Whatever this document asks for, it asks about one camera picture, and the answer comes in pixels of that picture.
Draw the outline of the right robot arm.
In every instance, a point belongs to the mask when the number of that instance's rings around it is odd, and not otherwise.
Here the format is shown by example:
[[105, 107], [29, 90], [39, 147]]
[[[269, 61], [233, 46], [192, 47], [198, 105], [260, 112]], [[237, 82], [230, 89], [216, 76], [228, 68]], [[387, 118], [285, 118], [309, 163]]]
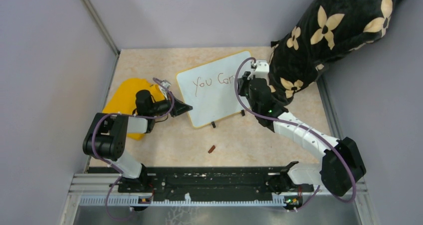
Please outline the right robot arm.
[[294, 191], [302, 184], [318, 185], [337, 197], [356, 190], [356, 183], [367, 170], [353, 139], [326, 135], [300, 121], [271, 98], [264, 78], [251, 76], [250, 72], [245, 72], [237, 80], [236, 93], [247, 99], [249, 112], [261, 126], [291, 139], [318, 160], [317, 163], [297, 163], [290, 167], [281, 177], [285, 190]]

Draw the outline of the brown marker cap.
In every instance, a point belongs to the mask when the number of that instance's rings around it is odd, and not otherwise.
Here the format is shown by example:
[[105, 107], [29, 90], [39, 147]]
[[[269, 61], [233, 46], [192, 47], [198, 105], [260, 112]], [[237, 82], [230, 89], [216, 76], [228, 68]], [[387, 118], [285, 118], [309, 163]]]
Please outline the brown marker cap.
[[215, 145], [211, 146], [210, 149], [208, 150], [208, 153], [209, 154], [212, 153], [215, 150], [215, 148], [216, 148]]

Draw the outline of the yellow framed whiteboard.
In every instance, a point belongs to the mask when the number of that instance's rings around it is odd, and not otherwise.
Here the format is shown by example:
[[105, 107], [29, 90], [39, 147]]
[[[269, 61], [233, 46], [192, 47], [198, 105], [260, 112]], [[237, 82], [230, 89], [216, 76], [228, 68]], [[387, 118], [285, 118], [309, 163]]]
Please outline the yellow framed whiteboard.
[[239, 51], [176, 74], [184, 103], [193, 107], [188, 116], [194, 128], [204, 127], [243, 110], [235, 95], [235, 73], [249, 57], [250, 51]]

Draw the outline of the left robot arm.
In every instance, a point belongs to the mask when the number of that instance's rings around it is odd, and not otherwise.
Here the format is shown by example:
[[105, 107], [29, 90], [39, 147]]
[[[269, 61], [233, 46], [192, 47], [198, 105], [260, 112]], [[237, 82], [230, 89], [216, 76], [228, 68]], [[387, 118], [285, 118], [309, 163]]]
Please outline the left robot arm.
[[121, 174], [122, 190], [143, 192], [150, 188], [147, 168], [125, 150], [129, 133], [150, 133], [157, 118], [176, 117], [193, 109], [168, 93], [167, 98], [156, 101], [149, 90], [135, 95], [134, 115], [97, 113], [82, 144], [83, 153], [101, 160]]

